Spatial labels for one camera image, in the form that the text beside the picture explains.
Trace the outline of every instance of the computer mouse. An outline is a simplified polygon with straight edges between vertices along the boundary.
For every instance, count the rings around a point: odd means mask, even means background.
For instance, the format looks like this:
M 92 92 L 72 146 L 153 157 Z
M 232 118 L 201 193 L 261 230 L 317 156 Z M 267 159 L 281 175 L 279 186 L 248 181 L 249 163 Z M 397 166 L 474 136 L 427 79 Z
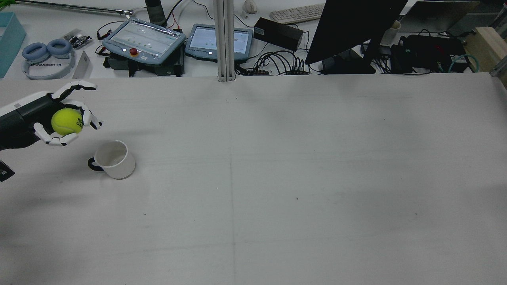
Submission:
M 243 4 L 243 10 L 249 14 L 257 13 L 257 4 L 254 0 L 246 0 Z

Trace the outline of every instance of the mug handle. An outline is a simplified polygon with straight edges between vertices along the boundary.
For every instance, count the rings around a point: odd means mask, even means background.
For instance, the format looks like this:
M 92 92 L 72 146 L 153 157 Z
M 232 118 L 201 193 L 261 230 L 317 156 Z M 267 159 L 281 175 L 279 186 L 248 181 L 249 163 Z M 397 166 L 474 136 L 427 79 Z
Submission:
M 97 166 L 97 165 L 94 165 L 93 163 L 95 162 L 95 158 L 92 157 L 90 159 L 88 159 L 88 167 L 93 170 L 93 171 L 104 171 L 104 168 L 100 167 L 100 166 Z

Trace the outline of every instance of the touchscreen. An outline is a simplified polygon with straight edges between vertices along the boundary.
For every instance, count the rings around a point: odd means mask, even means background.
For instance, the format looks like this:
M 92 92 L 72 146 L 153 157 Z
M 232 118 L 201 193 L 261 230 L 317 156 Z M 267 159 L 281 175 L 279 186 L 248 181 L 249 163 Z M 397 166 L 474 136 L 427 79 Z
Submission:
M 234 31 L 234 52 L 246 53 L 246 45 L 248 43 L 248 33 Z M 207 27 L 197 27 L 190 43 L 192 48 L 201 48 L 216 50 L 215 29 Z
M 129 22 L 111 40 L 150 54 L 162 55 L 177 38 L 153 27 Z

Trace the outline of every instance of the tennis ball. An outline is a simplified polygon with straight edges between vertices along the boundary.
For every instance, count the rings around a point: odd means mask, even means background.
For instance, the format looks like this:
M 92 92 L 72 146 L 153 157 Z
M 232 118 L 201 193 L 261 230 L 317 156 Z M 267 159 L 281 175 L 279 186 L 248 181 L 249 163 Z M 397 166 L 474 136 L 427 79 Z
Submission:
M 51 127 L 61 135 L 79 133 L 83 129 L 83 117 L 79 111 L 64 108 L 58 110 L 51 118 Z

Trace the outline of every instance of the desk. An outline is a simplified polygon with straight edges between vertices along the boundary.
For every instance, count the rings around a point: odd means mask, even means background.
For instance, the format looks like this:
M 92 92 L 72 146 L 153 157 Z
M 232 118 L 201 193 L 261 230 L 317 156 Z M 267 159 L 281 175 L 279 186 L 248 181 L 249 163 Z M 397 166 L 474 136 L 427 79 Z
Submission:
M 507 280 L 507 94 L 487 73 L 91 81 L 71 97 L 102 129 L 0 153 L 2 284 Z M 0 104 L 64 83 L 4 80 Z M 125 180 L 87 168 L 109 139 L 137 158 Z
M 50 2 L 54 3 L 66 3 L 73 5 L 89 5 L 94 7 L 103 7 L 103 8 L 116 8 L 116 9 L 131 9 L 134 7 L 144 5 L 144 1 L 142 0 L 113 0 L 113 1 L 99 1 L 99 0 L 88 0 L 86 4 L 82 3 L 79 0 L 50 0 Z M 213 15 L 213 1 L 212 0 L 197 0 L 198 3 L 202 3 L 208 6 L 210 13 Z M 322 3 L 323 0 L 297 0 L 284 2 L 284 1 L 270 1 L 270 0 L 256 0 L 258 4 L 259 11 L 250 15 L 249 19 L 241 19 L 245 24 L 249 26 L 255 25 L 259 17 L 264 17 L 269 19 L 269 13 L 275 10 L 287 9 L 292 7 L 299 7 L 304 5 Z M 411 7 L 411 5 L 415 2 L 415 0 L 410 0 L 407 4 L 407 8 Z M 164 11 L 169 13 L 172 6 L 176 3 L 176 1 L 163 1 Z M 236 15 L 240 15 L 242 10 L 242 5 L 244 0 L 234 0 L 234 12 Z M 112 21 L 124 21 L 125 16 L 114 15 L 114 14 L 105 14 L 105 13 L 84 13 L 73 10 L 63 10 L 63 9 L 51 9 L 44 8 L 40 6 L 28 6 L 28 5 L 11 5 L 6 7 L 2 12 L 14 12 L 18 17 L 19 21 L 23 25 L 26 30 L 26 38 L 21 47 L 21 50 L 34 42 L 42 42 L 48 43 L 52 39 L 57 39 L 62 37 L 64 34 L 70 32 L 75 28 L 79 28 L 91 35 L 95 38 L 94 42 L 87 45 L 83 50 L 90 57 L 90 62 L 92 65 L 92 69 L 87 73 L 89 78 L 125 78 L 128 77 L 128 72 L 123 70 L 111 70 L 106 69 L 102 66 L 104 61 L 103 57 L 95 55 L 95 49 L 100 45 L 100 42 L 96 39 L 96 31 L 103 24 Z M 184 1 L 179 4 L 174 14 L 183 29 L 183 32 L 188 36 L 192 29 L 192 26 L 195 23 L 202 24 L 214 24 L 214 21 L 209 19 L 206 15 L 206 11 L 203 7 L 193 3 L 190 0 Z M 139 10 L 134 15 L 137 18 L 148 21 L 148 13 L 146 10 Z M 306 42 L 313 38 L 313 34 L 317 27 L 318 21 L 310 21 L 306 23 L 298 24 L 299 28 L 304 31 L 309 31 L 309 33 L 305 33 L 303 35 L 302 44 L 300 47 L 304 47 Z M 108 27 L 113 30 L 118 27 L 119 24 L 112 24 Z M 240 28 L 246 28 L 241 22 L 239 22 L 236 18 L 234 19 L 234 26 Z M 101 33 L 105 33 L 107 28 L 101 30 Z M 261 42 L 258 40 L 254 40 L 252 42 L 252 48 L 250 54 L 256 55 L 261 52 L 262 48 L 265 46 L 265 42 Z M 264 52 L 267 51 L 277 51 L 280 50 L 280 47 L 274 45 L 268 45 Z M 298 51 L 296 53 L 300 58 L 306 58 L 306 52 Z M 6 74 L 6 80 L 25 80 L 25 76 L 21 71 L 21 64 L 24 61 L 21 56 L 21 51 L 19 52 L 17 58 L 11 65 L 9 72 Z M 244 64 L 245 67 L 253 66 L 255 59 L 249 61 L 249 63 Z M 218 73 L 218 66 L 213 62 L 206 62 L 202 60 L 197 60 L 191 57 L 185 57 L 185 71 L 186 74 L 184 77 L 198 77 L 198 76 L 216 76 Z M 320 63 L 312 65 L 316 70 L 319 70 Z M 155 75 L 149 72 L 137 72 L 136 77 L 154 77 Z

